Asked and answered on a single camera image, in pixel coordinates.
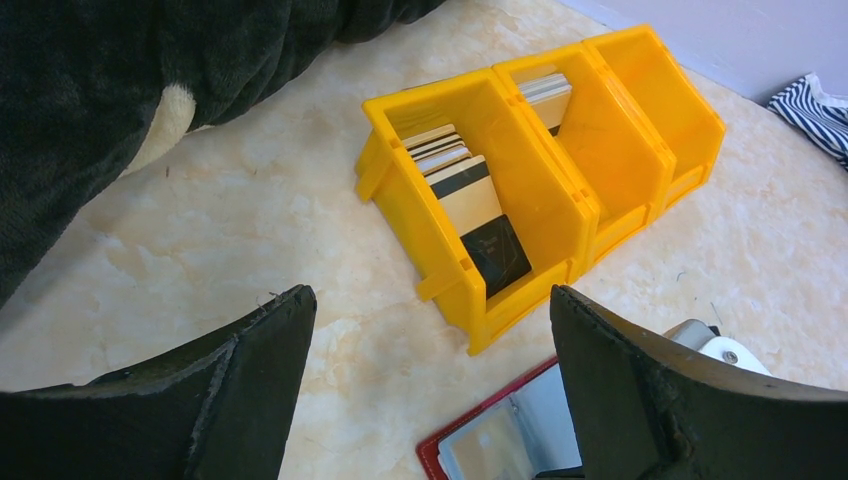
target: marble floor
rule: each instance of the marble floor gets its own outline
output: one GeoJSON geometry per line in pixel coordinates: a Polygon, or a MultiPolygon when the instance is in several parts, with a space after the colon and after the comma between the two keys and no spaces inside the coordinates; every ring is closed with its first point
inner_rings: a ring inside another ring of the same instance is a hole
{"type": "MultiPolygon", "coordinates": [[[[553,353],[547,305],[483,354],[354,194],[363,100],[606,32],[555,0],[451,0],[334,47],[92,201],[0,311],[0,389],[83,383],[304,283],[318,319],[280,478],[422,478],[416,442],[553,353]]],[[[710,182],[575,285],[656,332],[701,318],[776,376],[848,390],[848,175],[692,74],[728,132],[710,182]]]]}

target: striped cloth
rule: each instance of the striped cloth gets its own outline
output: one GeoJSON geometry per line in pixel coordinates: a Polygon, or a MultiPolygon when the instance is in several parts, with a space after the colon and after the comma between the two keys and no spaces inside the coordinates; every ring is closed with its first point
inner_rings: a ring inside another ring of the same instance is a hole
{"type": "Polygon", "coordinates": [[[768,109],[800,128],[848,170],[848,97],[824,93],[819,77],[811,73],[772,97],[768,109]]]}

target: black fabric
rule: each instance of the black fabric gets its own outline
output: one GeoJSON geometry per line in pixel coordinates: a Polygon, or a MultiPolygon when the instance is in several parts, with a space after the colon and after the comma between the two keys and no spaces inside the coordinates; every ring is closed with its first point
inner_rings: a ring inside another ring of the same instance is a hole
{"type": "Polygon", "coordinates": [[[245,113],[334,41],[444,0],[0,2],[0,307],[144,140],[163,88],[191,129],[245,113]]]}
{"type": "Polygon", "coordinates": [[[276,480],[316,309],[298,285],[88,385],[0,392],[0,478],[276,480]]]}

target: plush toy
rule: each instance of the plush toy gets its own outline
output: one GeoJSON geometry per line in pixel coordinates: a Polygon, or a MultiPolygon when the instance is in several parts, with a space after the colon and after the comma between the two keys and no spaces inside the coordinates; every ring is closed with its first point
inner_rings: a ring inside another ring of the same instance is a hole
{"type": "Polygon", "coordinates": [[[0,2],[0,307],[122,173],[443,2],[0,2]]]}

